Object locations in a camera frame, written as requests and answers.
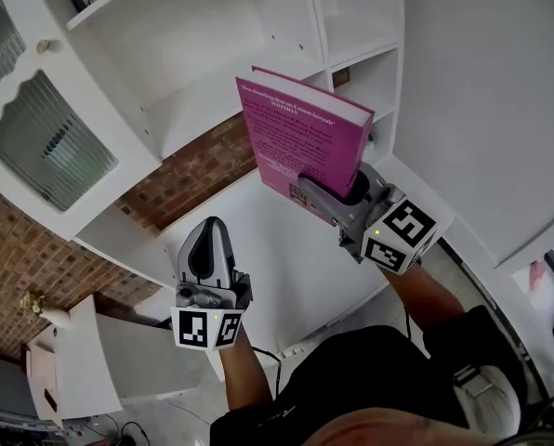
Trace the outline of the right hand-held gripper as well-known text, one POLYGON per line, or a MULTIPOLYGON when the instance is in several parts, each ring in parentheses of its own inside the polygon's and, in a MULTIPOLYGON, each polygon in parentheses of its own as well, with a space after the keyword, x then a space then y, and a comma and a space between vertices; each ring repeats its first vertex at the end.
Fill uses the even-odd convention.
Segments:
POLYGON ((387 183, 361 162, 347 195, 302 174, 297 185, 311 207, 338 224, 339 246, 357 262, 369 260, 396 275, 404 274, 425 253, 441 228, 431 200, 387 183))

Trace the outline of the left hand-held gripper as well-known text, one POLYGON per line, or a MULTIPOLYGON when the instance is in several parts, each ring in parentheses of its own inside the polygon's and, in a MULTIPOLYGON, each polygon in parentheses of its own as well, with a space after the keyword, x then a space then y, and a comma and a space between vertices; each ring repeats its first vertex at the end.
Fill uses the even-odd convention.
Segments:
POLYGON ((235 268, 227 226, 211 216, 188 235, 178 252, 176 305, 171 308, 179 348, 221 350, 235 344, 253 301, 250 276, 235 268))

